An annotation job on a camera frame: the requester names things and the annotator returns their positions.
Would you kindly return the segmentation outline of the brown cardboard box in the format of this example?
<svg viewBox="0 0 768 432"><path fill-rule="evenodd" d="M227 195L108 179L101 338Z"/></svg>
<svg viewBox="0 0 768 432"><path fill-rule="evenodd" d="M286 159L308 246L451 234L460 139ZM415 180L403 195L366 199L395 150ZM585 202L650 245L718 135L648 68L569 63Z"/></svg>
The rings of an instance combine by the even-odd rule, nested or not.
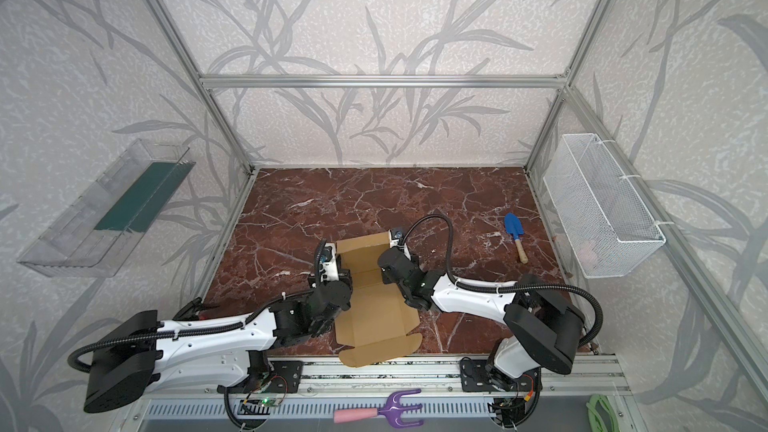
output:
<svg viewBox="0 0 768 432"><path fill-rule="evenodd" d="M405 357L422 344L419 312L405 303L397 285L382 280L378 259L391 245L388 232L336 243L353 288L350 308L335 320L336 342L344 347L338 357L348 367Z"/></svg>

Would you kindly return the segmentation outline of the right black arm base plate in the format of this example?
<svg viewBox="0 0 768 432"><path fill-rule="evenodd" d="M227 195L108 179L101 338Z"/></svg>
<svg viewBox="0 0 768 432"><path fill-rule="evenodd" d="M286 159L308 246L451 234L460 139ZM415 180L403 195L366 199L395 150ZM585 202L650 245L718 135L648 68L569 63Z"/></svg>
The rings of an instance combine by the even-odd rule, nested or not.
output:
<svg viewBox="0 0 768 432"><path fill-rule="evenodd" d="M525 372L519 378L510 378L496 368L488 366L486 359L462 357L458 362L460 384L463 392L511 392L537 393L541 369Z"/></svg>

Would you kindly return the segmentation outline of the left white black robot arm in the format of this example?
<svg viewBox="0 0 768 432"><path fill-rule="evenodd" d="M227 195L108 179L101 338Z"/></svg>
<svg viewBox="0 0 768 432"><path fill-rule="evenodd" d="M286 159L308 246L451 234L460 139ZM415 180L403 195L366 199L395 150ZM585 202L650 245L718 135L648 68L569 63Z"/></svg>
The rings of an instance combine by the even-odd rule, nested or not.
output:
<svg viewBox="0 0 768 432"><path fill-rule="evenodd" d="M83 409L103 413L148 392L197 385L252 391L271 371L270 350L319 337L351 305L352 282L334 244L321 242L306 291L258 310L210 320L165 320L135 314L101 340L72 352L68 365L87 374Z"/></svg>

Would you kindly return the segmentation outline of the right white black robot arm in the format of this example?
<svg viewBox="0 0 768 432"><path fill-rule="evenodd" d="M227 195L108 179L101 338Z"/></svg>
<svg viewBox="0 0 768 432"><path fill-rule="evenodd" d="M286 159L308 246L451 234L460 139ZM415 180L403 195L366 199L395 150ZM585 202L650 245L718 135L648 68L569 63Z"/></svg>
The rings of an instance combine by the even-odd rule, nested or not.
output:
<svg viewBox="0 0 768 432"><path fill-rule="evenodd" d="M422 223L447 225L445 266L425 271L409 251L410 235ZM494 346L486 362L489 377L502 384L536 369L568 375L577 351L597 337L604 311L590 292L526 274L517 281L486 282L460 278L452 270L454 228L440 213L418 219L410 228L389 231L390 247L378 259L382 279L398 287L407 306L417 310L463 313L505 325L511 332Z"/></svg>

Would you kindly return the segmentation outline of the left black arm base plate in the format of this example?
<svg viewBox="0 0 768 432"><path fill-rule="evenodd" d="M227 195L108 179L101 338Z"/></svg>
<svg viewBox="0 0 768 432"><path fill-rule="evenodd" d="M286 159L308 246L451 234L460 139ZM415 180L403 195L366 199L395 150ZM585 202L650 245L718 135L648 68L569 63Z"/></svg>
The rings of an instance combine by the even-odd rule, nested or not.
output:
<svg viewBox="0 0 768 432"><path fill-rule="evenodd" d="M298 392L304 363L279 360L249 367L246 378L236 386L242 393L294 394Z"/></svg>

